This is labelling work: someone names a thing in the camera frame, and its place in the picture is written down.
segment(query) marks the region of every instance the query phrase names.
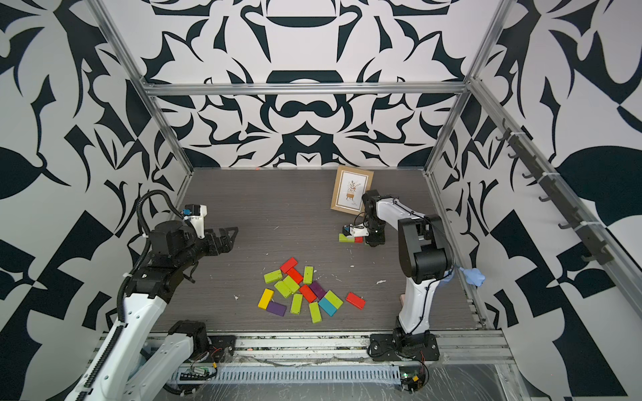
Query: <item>green block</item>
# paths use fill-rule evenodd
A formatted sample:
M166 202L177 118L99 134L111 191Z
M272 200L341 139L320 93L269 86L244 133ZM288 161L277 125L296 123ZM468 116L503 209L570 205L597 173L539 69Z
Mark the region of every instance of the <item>green block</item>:
M294 281L294 278L291 278L290 276L286 276L286 278L283 279L283 282L285 283L286 286L288 286L291 293L294 294L299 290L299 285L297 284L296 281Z
M271 271L268 274L263 275L263 277L265 278L265 284L269 284L282 279L283 273L281 273L281 270L279 269L279 270Z
M303 284L312 284L312 274L315 272L315 269L312 266L306 266L306 270L303 272Z
M332 306L337 308L337 309L339 309L341 307L341 305L343 305L343 301L341 301L338 296L334 295L334 293L332 291L326 292L324 298L326 300L330 301Z
M310 316L312 316L312 323L318 323L321 321L321 312L319 310L318 302L310 304Z
M353 236L346 237L343 234L339 234L339 242L340 243L353 243L354 242L354 237Z
M290 297L290 295L292 295L292 291L290 291L290 288L288 287L288 285L285 284L283 281L278 281L276 284L274 284L274 288L279 290L281 295L283 295L283 298L288 298Z
M303 301L303 294L294 294L292 297L292 307L290 313L299 314L301 311L301 302Z

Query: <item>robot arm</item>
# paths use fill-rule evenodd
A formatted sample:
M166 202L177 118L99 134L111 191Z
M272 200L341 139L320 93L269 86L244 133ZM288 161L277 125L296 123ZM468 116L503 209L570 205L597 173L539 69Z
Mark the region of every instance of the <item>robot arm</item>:
M183 221L165 221L151 232L141 223L148 244L150 258L145 260L145 251L131 275L119 291L122 303L118 303L119 318L107 334L87 373L67 395L66 401L82 400L153 400L171 374L191 355L208 350L205 324L195 321L179 321L168 332L162 346L140 367L133 377L130 374L139 361L143 347L154 323L165 310L178 285L184 278L185 270L198 265L204 256L216 256L230 252L238 229L220 229L220 236L214 230L204 229L207 208L204 205L186 205L183 213L169 203L168 206Z
M428 316L437 282L453 265L452 251L446 251L449 244L443 234L443 223L438 216L414 212L396 198L381 196L376 190L367 191L362 200L367 244L385 243L386 223L398 231L399 264L406 276L404 305L399 313L403 331L400 337L401 342L410 345L413 336L422 336L429 329Z

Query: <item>black and white wallpaper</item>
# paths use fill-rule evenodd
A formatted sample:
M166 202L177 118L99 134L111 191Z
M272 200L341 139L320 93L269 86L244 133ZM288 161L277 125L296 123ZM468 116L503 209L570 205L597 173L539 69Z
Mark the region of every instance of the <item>black and white wallpaper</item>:
M185 173L79 0L0 0L0 126L0 399L63 398Z
M517 0L481 74L637 263L640 15L638 1ZM465 264L487 277L489 325L534 400L642 398L642 321L496 137L471 99L435 170Z
M150 83L462 81L498 0L113 0ZM196 167L423 166L450 94L164 97Z
M423 166L453 94L160 99L194 166Z

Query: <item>framed print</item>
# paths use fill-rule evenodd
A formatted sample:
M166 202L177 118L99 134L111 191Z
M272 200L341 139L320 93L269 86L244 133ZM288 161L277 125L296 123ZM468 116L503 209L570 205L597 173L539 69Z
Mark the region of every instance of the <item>framed print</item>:
M373 174L372 171L339 166L330 209L350 214L363 212L361 196L370 189Z

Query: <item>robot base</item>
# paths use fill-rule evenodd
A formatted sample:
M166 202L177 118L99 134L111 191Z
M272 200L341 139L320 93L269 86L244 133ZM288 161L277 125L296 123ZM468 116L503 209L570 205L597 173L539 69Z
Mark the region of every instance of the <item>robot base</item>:
M369 352L372 360L377 362L400 361L399 355L418 361L422 358L425 361L439 360L437 339L428 330L408 335L397 327L392 334L371 334Z

